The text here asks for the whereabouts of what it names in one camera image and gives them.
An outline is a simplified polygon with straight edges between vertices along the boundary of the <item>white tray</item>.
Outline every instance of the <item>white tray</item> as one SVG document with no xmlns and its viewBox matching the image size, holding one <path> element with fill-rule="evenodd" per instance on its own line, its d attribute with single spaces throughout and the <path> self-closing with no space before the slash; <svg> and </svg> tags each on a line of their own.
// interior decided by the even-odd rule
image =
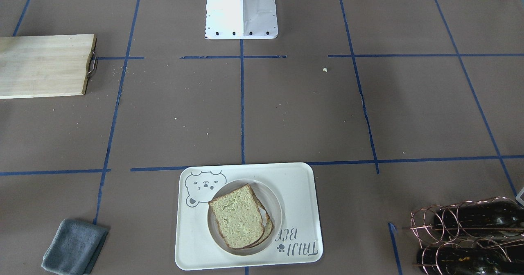
<svg viewBox="0 0 524 275">
<path fill-rule="evenodd" d="M 252 255 L 227 252 L 215 242 L 208 226 L 207 202 L 222 186 L 240 179 L 267 186 L 282 209 L 281 227 L 275 227 L 266 248 Z M 264 204 L 264 197 L 259 199 Z M 323 252 L 315 182 L 307 164 L 189 167 L 180 175 L 174 244 L 174 260 L 180 269 L 315 262 Z"/>
</svg>

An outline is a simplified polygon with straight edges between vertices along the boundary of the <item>dark green bottle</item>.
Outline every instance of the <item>dark green bottle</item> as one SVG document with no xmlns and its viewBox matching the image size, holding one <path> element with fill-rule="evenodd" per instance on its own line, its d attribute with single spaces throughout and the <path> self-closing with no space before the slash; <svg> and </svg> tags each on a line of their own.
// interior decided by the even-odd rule
<svg viewBox="0 0 524 275">
<path fill-rule="evenodd" d="M 457 215 L 457 208 L 451 209 Z M 450 234 L 456 234 L 457 221 L 448 210 L 434 217 L 434 229 L 442 231 L 442 222 Z M 508 201 L 468 204 L 458 208 L 458 220 L 464 230 L 459 236 L 517 236 L 524 234 L 524 209 Z"/>
<path fill-rule="evenodd" d="M 524 274 L 524 264 L 508 262 L 501 253 L 489 249 L 429 247 L 419 250 L 417 264 L 437 264 L 444 275 Z M 426 266 L 425 269 L 430 275 L 440 275 L 437 267 Z"/>
<path fill-rule="evenodd" d="M 508 243 L 507 239 L 490 239 L 490 241 L 480 239 L 476 241 L 476 244 L 481 248 L 492 249 L 501 254 L 504 254 L 502 251 L 504 250 L 512 262 L 524 263 L 524 245 L 521 245 L 523 242 L 520 241 L 520 238 L 513 240 L 513 242 Z M 500 247 L 496 247 L 495 243 L 501 243 Z"/>
</svg>

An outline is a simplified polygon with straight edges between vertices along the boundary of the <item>slice of bread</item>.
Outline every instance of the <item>slice of bread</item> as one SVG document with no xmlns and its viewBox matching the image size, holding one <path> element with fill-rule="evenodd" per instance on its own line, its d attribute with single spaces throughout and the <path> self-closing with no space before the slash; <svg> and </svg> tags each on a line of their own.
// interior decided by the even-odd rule
<svg viewBox="0 0 524 275">
<path fill-rule="evenodd" d="M 255 198 L 256 198 L 258 207 L 262 208 L 262 210 L 264 211 L 266 215 L 266 226 L 264 227 L 264 234 L 262 234 L 262 237 L 258 241 L 255 241 L 255 243 L 253 243 L 252 245 L 248 245 L 246 248 L 255 247 L 263 243 L 269 237 L 269 235 L 271 234 L 271 232 L 273 232 L 273 229 L 275 228 L 275 225 L 271 221 L 271 217 L 269 216 L 269 213 L 267 212 L 266 208 L 263 206 L 263 204 L 260 202 L 260 200 L 256 196 Z"/>
<path fill-rule="evenodd" d="M 208 202 L 217 218 L 219 233 L 232 249 L 256 243 L 264 234 L 257 197 L 249 184 Z"/>
</svg>

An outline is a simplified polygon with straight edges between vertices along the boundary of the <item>blue tape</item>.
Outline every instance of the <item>blue tape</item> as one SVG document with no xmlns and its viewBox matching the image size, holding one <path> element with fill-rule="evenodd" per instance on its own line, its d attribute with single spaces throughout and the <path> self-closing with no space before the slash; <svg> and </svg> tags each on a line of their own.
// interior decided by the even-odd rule
<svg viewBox="0 0 524 275">
<path fill-rule="evenodd" d="M 133 33 L 135 31 L 136 18 L 138 15 L 138 7 L 140 5 L 140 0 L 136 0 L 135 13 L 133 15 L 133 22 L 131 23 L 131 30 L 129 31 L 129 40 L 127 41 L 127 50 L 126 50 L 126 59 L 124 59 L 124 66 L 122 67 L 122 75 L 120 76 L 120 84 L 118 85 L 118 94 L 116 96 L 115 111 L 113 112 L 113 121 L 111 123 L 111 131 L 109 133 L 109 140 L 107 141 L 107 152 L 105 154 L 104 160 L 104 169 L 102 171 L 102 176 L 100 177 L 100 186 L 99 193 L 97 198 L 97 213 L 93 219 L 93 224 L 96 225 L 98 221 L 98 215 L 100 212 L 100 204 L 102 202 L 102 188 L 105 183 L 105 175 L 108 172 L 107 165 L 109 163 L 109 156 L 111 154 L 111 146 L 113 144 L 113 135 L 115 133 L 116 119 L 118 117 L 118 105 L 120 104 L 120 97 L 122 96 L 122 86 L 124 85 L 124 79 L 127 72 L 127 62 L 129 61 L 129 53 L 131 51 L 131 42 L 133 42 Z"/>
<path fill-rule="evenodd" d="M 397 233 L 397 227 L 393 223 L 388 223 L 389 236 L 391 237 L 391 244 L 393 245 L 393 252 L 395 253 L 395 260 L 397 261 L 398 275 L 402 275 L 402 267 L 400 266 L 400 258 L 398 256 L 397 241 L 395 240 L 395 233 Z"/>
<path fill-rule="evenodd" d="M 20 25 L 22 24 L 22 20 L 24 19 L 24 16 L 26 15 L 27 8 L 29 7 L 29 3 L 31 0 L 26 1 L 26 5 L 24 6 L 24 10 L 22 10 L 22 14 L 20 15 L 20 19 L 18 20 L 18 23 L 16 24 L 15 31 L 13 32 L 13 36 L 16 36 L 18 34 L 18 30 L 20 29 Z"/>
<path fill-rule="evenodd" d="M 355 57 L 457 57 L 458 54 L 355 54 Z M 484 54 L 460 54 L 469 57 L 511 57 L 524 56 L 524 53 L 484 53 Z M 352 57 L 351 54 L 332 54 L 329 58 Z"/>
<path fill-rule="evenodd" d="M 246 163 L 245 155 L 245 111 L 244 111 L 244 40 L 240 40 L 240 106 L 241 106 L 241 152 L 242 165 Z"/>
<path fill-rule="evenodd" d="M 350 27 L 348 26 L 348 19 L 346 18 L 346 9 L 344 9 L 344 2 L 342 0 L 339 0 L 339 2 L 340 2 L 340 8 L 342 9 L 342 17 L 344 18 L 344 25 L 346 26 L 346 34 L 348 36 L 348 43 L 350 45 L 351 59 L 353 61 L 353 68 L 355 69 L 355 77 L 357 79 L 357 85 L 359 87 L 359 93 L 360 93 L 361 100 L 362 100 L 362 109 L 364 111 L 364 118 L 366 119 L 367 131 L 369 133 L 369 144 L 371 145 L 371 150 L 373 152 L 373 159 L 375 160 L 375 169 L 377 170 L 377 174 L 378 174 L 380 173 L 380 170 L 378 169 L 377 152 L 375 151 L 375 144 L 373 142 L 373 133 L 371 132 L 371 125 L 369 124 L 369 118 L 367 116 L 366 102 L 364 100 L 364 93 L 362 92 L 362 86 L 361 86 L 360 77 L 359 77 L 359 70 L 357 68 L 357 60 L 355 59 L 355 52 L 353 51 L 353 43 L 351 41 Z"/>
<path fill-rule="evenodd" d="M 60 171 L 22 171 L 0 172 L 0 176 L 28 176 L 28 175 L 58 175 L 58 174 L 86 174 L 101 173 L 103 169 L 63 169 Z"/>
<path fill-rule="evenodd" d="M 180 59 L 268 59 L 287 58 L 288 55 L 250 55 L 250 56 L 183 56 Z"/>
<path fill-rule="evenodd" d="M 366 163 L 375 163 L 375 160 L 348 160 L 348 161 L 312 161 L 308 165 L 361 165 Z"/>
<path fill-rule="evenodd" d="M 440 5 L 438 4 L 438 0 L 434 0 L 436 7 L 438 9 L 438 12 L 440 13 L 440 17 L 442 18 L 442 21 L 444 22 L 444 25 L 447 30 L 447 34 L 449 35 L 449 39 L 451 40 L 451 44 L 453 44 L 453 48 L 455 48 L 455 52 L 457 53 L 458 60 L 460 62 L 460 65 L 462 67 L 462 71 L 464 72 L 464 75 L 466 76 L 466 80 L 468 81 L 468 85 L 470 86 L 471 93 L 473 94 L 473 98 L 475 99 L 475 103 L 477 104 L 477 107 L 479 108 L 479 111 L 481 113 L 482 120 L 486 126 L 486 129 L 488 131 L 488 134 L 490 135 L 493 147 L 495 149 L 495 152 L 497 153 L 498 159 L 500 161 L 500 165 L 502 165 L 502 168 L 504 170 L 504 174 L 506 175 L 506 179 L 508 180 L 509 186 L 511 187 L 511 190 L 513 191 L 513 195 L 517 195 L 517 190 L 515 189 L 515 186 L 513 185 L 513 181 L 511 180 L 511 176 L 509 176 L 509 172 L 506 168 L 506 165 L 504 163 L 504 160 L 502 156 L 500 155 L 500 150 L 498 149 L 497 142 L 495 141 L 495 138 L 493 136 L 492 130 L 488 124 L 488 121 L 486 119 L 486 116 L 484 115 L 484 112 L 482 110 L 481 103 L 479 101 L 479 98 L 477 97 L 477 93 L 475 92 L 475 88 L 473 87 L 473 84 L 471 83 L 470 76 L 468 75 L 468 71 L 466 70 L 466 66 L 464 66 L 464 62 L 462 61 L 461 54 L 459 52 L 459 48 L 457 48 L 457 45 L 455 43 L 455 39 L 453 39 L 453 35 L 451 35 L 451 30 L 449 29 L 449 26 L 447 25 L 447 21 L 444 18 L 444 13 L 442 12 L 442 9 L 440 8 Z"/>
<path fill-rule="evenodd" d="M 142 60 L 146 59 L 143 56 L 130 56 L 130 57 L 97 57 L 98 60 Z"/>
<path fill-rule="evenodd" d="M 261 58 L 287 58 L 288 55 L 249 55 L 244 56 L 245 59 L 261 59 Z"/>
<path fill-rule="evenodd" d="M 503 159 L 524 159 L 524 154 L 517 156 L 502 156 Z"/>
<path fill-rule="evenodd" d="M 239 59 L 240 56 L 184 56 L 180 59 Z"/>
<path fill-rule="evenodd" d="M 131 169 L 131 172 L 151 172 L 151 171 L 178 171 L 182 169 L 187 169 L 188 166 L 183 167 L 133 167 Z"/>
<path fill-rule="evenodd" d="M 502 156 L 505 159 L 524 159 L 524 155 Z M 311 161 L 308 165 L 365 165 L 373 163 L 410 163 L 410 162 L 438 162 L 438 161 L 470 161 L 470 160 L 497 160 L 498 156 L 459 156 L 456 158 L 420 158 L 420 159 L 382 159 L 382 160 L 347 160 L 347 161 Z M 178 171 L 192 165 L 181 167 L 134 167 L 131 172 L 147 171 Z"/>
</svg>

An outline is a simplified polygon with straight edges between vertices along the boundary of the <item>bear face drawing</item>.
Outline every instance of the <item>bear face drawing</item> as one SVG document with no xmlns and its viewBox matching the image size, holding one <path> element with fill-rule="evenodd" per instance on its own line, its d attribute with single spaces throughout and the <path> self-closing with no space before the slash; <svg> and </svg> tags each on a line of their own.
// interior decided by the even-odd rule
<svg viewBox="0 0 524 275">
<path fill-rule="evenodd" d="M 185 187 L 189 196 L 185 203 L 189 207 L 195 207 L 199 203 L 206 203 L 213 199 L 215 194 L 222 186 L 226 184 L 226 176 L 221 171 L 214 172 L 200 172 L 194 174 L 193 172 L 185 179 Z"/>
</svg>

